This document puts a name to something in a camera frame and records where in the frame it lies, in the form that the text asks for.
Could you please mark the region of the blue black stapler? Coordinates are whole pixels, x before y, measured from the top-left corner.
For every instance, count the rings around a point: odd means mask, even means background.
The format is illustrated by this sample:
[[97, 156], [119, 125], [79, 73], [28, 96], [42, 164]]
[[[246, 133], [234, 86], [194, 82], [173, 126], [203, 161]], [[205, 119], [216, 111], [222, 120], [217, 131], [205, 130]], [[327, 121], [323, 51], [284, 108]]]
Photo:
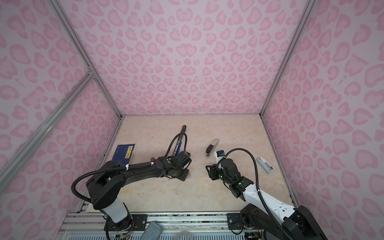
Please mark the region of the blue black stapler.
[[[181, 133], [185, 133], [186, 129], [187, 129], [187, 126], [183, 125], [182, 129], [181, 129]], [[180, 152], [180, 149], [181, 149], [181, 146], [182, 146], [182, 140], [183, 140], [183, 135], [180, 135], [178, 137], [178, 139], [177, 139], [177, 144], [176, 144], [174, 152], [173, 152], [174, 156], [176, 156]]]

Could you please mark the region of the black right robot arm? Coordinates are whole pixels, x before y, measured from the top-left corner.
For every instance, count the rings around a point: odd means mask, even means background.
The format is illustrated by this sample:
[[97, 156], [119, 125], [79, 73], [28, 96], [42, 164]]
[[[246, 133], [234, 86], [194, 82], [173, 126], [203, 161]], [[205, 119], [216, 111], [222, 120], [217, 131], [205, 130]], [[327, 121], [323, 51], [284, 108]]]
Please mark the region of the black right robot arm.
[[304, 206], [294, 207], [277, 200], [242, 176], [231, 159], [207, 165], [211, 180], [225, 183], [235, 198], [248, 204], [240, 216], [245, 228], [261, 228], [280, 240], [326, 240], [312, 213]]

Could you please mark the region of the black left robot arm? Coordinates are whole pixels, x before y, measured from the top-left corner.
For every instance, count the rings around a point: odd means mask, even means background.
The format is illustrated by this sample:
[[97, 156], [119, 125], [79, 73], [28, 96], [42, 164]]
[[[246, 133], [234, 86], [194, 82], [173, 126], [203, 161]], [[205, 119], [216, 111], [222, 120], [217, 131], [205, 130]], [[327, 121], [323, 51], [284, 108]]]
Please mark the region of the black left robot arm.
[[192, 162], [190, 153], [184, 151], [176, 156], [159, 157], [149, 162], [133, 165], [117, 165], [109, 161], [87, 181], [86, 187], [91, 204], [110, 221], [120, 224], [128, 220], [129, 211], [118, 198], [121, 188], [150, 178], [171, 178], [185, 181]]

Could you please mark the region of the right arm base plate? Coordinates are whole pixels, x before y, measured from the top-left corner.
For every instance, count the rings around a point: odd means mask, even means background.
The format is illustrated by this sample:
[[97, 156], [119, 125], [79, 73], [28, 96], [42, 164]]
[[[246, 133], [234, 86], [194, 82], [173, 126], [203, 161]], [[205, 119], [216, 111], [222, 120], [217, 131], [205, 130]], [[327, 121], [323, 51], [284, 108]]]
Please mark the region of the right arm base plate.
[[228, 229], [231, 231], [245, 230], [245, 222], [241, 213], [228, 213], [227, 214]]

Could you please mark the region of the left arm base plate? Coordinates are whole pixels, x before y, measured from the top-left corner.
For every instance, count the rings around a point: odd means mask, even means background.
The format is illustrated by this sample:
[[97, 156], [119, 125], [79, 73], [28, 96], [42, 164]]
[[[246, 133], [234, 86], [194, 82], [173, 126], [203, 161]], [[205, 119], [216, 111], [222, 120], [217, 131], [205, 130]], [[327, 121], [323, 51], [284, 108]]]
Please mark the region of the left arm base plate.
[[104, 231], [144, 231], [147, 224], [148, 215], [134, 214], [129, 215], [119, 223], [114, 223], [112, 220], [107, 220], [104, 226]]

